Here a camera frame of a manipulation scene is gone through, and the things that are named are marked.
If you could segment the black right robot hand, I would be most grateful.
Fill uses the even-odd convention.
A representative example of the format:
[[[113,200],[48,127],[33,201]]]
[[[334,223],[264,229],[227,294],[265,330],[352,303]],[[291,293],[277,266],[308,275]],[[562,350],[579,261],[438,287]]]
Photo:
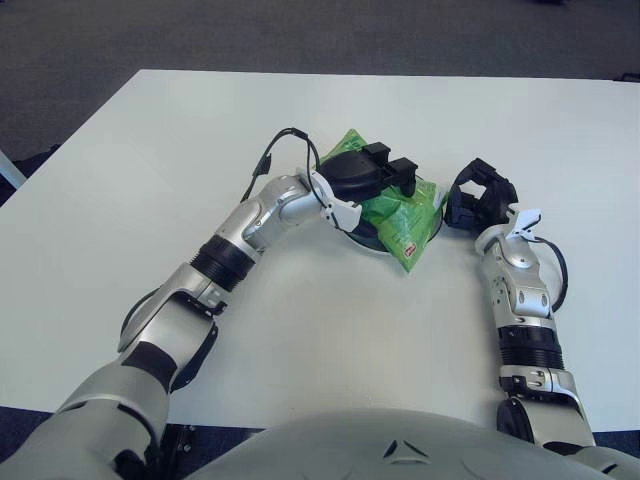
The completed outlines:
[[[468,182],[485,188],[480,197],[461,190]],[[514,185],[494,167],[476,158],[455,178],[447,197],[444,222],[451,228],[480,233],[508,223],[507,211],[517,202]]]

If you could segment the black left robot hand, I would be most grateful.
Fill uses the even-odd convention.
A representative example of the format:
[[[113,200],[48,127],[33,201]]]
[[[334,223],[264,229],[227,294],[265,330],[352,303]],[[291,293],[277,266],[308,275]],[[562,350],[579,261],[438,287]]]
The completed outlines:
[[[416,189],[418,166],[406,157],[390,160],[391,149],[381,142],[350,150],[325,160],[319,173],[334,196],[356,203],[377,197],[389,187],[398,187],[405,197]]]

